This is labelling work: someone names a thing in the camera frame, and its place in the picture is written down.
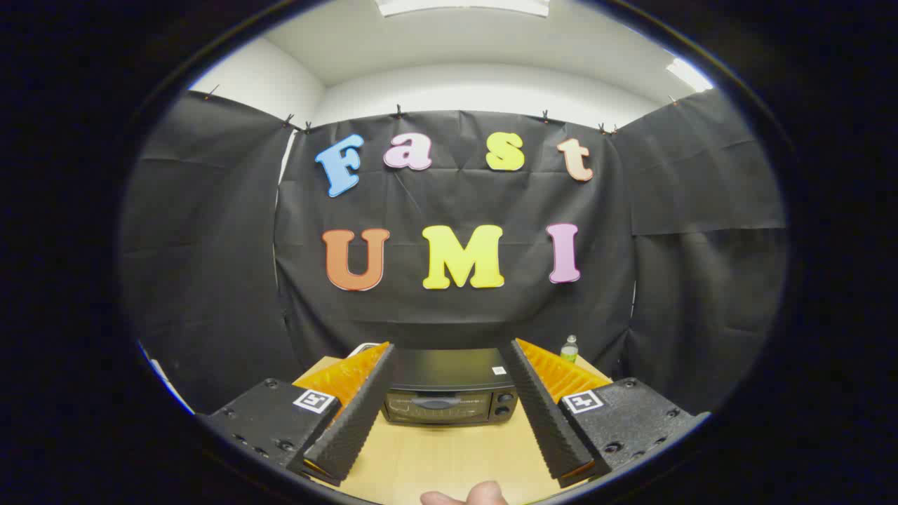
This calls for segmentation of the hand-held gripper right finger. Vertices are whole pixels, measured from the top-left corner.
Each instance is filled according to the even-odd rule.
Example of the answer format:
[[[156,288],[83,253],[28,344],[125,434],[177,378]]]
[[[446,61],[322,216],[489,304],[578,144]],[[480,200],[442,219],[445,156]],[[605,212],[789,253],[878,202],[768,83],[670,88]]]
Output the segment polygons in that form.
[[[500,354],[561,487],[635,466],[709,416],[693,415],[638,378],[614,382],[522,339],[502,345]]]

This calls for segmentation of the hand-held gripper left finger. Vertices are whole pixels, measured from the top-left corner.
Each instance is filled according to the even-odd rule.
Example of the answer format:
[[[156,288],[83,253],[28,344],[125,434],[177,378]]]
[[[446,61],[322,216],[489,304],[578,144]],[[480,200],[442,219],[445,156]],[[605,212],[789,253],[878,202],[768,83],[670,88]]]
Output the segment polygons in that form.
[[[293,383],[267,378],[199,418],[248,456],[339,486],[368,439],[395,368],[396,347],[385,342]]]

